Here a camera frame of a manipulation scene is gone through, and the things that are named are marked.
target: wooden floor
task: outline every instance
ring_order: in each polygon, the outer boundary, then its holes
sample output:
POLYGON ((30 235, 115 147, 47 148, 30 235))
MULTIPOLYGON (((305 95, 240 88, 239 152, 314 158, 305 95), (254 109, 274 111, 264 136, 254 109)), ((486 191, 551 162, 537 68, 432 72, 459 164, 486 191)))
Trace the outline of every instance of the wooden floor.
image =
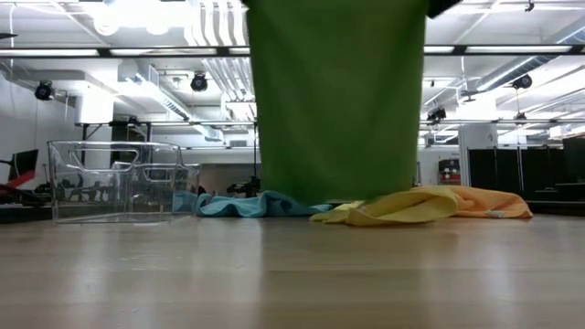
POLYGON ((3 328, 583 328, 585 218, 0 227, 3 328))

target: plastic container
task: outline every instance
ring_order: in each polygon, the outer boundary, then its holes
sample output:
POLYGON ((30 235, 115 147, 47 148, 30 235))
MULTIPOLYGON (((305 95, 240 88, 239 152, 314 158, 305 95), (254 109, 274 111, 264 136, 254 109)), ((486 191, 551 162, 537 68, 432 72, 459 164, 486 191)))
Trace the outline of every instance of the plastic container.
POLYGON ((58 224, 167 221, 176 196, 197 195, 199 172, 183 165, 176 145, 49 142, 48 154, 58 224))

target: yellow towel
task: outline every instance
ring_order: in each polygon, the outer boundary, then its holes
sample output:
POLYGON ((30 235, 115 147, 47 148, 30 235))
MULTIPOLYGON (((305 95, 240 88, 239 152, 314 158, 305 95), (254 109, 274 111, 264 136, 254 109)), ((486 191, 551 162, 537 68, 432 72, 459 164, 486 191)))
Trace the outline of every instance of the yellow towel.
POLYGON ((314 215, 325 224, 377 226, 426 223, 449 217, 532 218, 524 200, 515 194, 466 186, 415 187, 383 196, 371 203, 355 202, 314 215))

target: green fabric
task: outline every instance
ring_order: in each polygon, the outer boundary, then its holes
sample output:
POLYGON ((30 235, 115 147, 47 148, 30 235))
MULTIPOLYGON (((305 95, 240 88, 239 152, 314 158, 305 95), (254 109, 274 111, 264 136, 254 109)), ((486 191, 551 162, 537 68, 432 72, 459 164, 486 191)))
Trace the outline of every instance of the green fabric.
POLYGON ((427 0, 253 0, 262 189, 307 204, 408 190, 427 0))

